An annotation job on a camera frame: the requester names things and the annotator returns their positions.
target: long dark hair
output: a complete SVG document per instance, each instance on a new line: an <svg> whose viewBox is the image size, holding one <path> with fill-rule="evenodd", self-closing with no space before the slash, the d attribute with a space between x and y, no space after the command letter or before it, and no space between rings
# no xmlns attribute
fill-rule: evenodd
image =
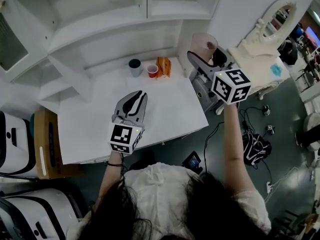
<svg viewBox="0 0 320 240"><path fill-rule="evenodd" d="M203 174L200 179L191 176L185 191L188 202L181 222L190 239L267 238L211 174ZM145 240L151 238L151 229L152 223L140 217L135 192L122 180L104 195L79 240Z"/></svg>

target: floor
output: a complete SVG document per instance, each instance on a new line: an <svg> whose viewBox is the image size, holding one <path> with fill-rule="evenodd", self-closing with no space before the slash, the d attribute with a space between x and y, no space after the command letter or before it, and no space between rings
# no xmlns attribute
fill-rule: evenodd
<svg viewBox="0 0 320 240"><path fill-rule="evenodd" d="M275 126L275 135L264 137L270 141L272 146L271 155L265 159L271 172L272 182L275 183L284 177L292 167L298 168L298 173L294 170L281 182L267 203L269 217L273 221L286 209L296 214L310 213L314 202L315 181L311 180L312 169L307 165L311 165L314 154L296 146L295 131L301 129L307 114L294 81L286 80L276 90L265 95L264 100L258 100L257 96L252 95L246 101L241 102L240 108L245 109L252 106L262 108L265 104L271 108L269 116L264 116L256 109L249 109L248 114L255 131L262 136L266 132L267 125ZM223 114L218 116L213 111L208 112L206 116L209 122L208 127L183 139L174 139L165 142L165 145L158 144L148 149L154 152L158 162L169 165L181 165L192 151L196 151L202 160L201 166L204 167L205 139L217 123L224 120ZM221 181L224 180L223 133L223 125L221 125L218 132L210 139L206 150L208 170ZM126 166L129 167L138 161L144 151L143 149L136 150L133 155L126 157L124 159ZM266 182L271 181L266 166L261 162L258 164L258 169L247 166L247 170L257 190L266 198ZM104 171L103 163L87 164L84 176L70 178L68 181L79 187L88 204L97 198Z"/></svg>

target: black backpack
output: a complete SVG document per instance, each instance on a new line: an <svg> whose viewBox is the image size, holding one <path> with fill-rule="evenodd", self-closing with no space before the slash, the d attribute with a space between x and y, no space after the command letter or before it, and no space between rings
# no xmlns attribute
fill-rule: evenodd
<svg viewBox="0 0 320 240"><path fill-rule="evenodd" d="M243 160L248 166L254 166L271 153L271 144L259 134L246 132L242 135Z"/></svg>

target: red cup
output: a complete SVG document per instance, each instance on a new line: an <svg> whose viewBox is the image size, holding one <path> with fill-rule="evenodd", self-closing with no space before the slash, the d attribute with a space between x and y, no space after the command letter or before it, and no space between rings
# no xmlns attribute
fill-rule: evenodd
<svg viewBox="0 0 320 240"><path fill-rule="evenodd" d="M155 78L157 76L159 68L156 64L151 64L146 68L146 71L148 71L150 78Z"/></svg>

